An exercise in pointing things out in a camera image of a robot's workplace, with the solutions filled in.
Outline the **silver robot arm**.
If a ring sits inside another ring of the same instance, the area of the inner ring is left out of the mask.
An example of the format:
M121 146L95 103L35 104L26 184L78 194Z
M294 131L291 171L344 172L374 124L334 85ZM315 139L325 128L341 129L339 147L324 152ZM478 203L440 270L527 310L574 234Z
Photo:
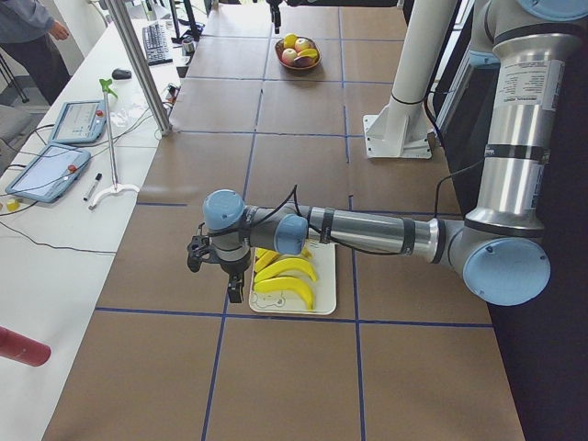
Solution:
M581 46L584 1L479 1L471 56L497 65L498 82L476 207L463 220L418 221L307 207L293 196L274 209L229 189L208 195L188 245L188 267L219 265L231 302L243 298L253 248L298 254L307 239L378 255L420 255L454 269L495 305L539 295L550 277L537 200L567 59Z

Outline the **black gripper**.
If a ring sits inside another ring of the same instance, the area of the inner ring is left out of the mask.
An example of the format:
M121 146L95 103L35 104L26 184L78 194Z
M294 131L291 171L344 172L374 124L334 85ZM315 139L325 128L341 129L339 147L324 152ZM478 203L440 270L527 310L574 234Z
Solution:
M244 272L251 266L252 258L245 255L235 261L222 261L221 269L229 275L227 295L230 303L243 302Z
M267 0L267 3L272 7L271 18L274 26L274 32L278 33L281 27L281 14L279 11L279 5L282 3L282 0Z

